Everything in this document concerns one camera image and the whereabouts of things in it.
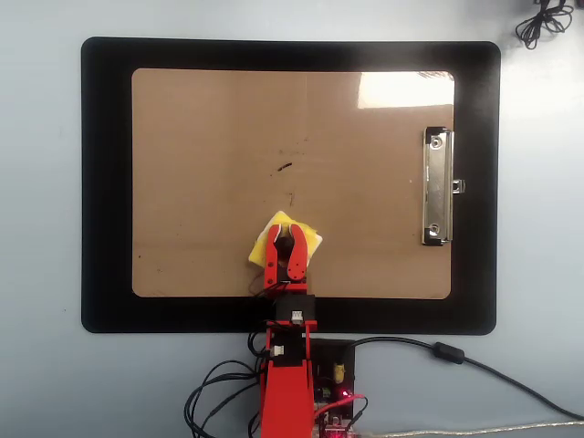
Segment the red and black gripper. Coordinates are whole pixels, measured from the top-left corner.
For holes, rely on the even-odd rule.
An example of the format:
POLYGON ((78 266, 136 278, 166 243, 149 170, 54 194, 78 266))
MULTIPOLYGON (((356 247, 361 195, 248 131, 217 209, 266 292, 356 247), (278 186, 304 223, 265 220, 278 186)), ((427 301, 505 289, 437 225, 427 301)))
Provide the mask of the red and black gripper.
POLYGON ((308 243, 302 228, 291 224, 288 231, 293 247, 287 262, 287 276, 280 280, 280 261, 286 258, 287 236, 281 224, 273 224, 267 234, 266 265, 264 269, 263 297, 272 303, 273 311, 264 326, 316 324, 316 298, 308 293, 305 278, 308 266, 308 243))

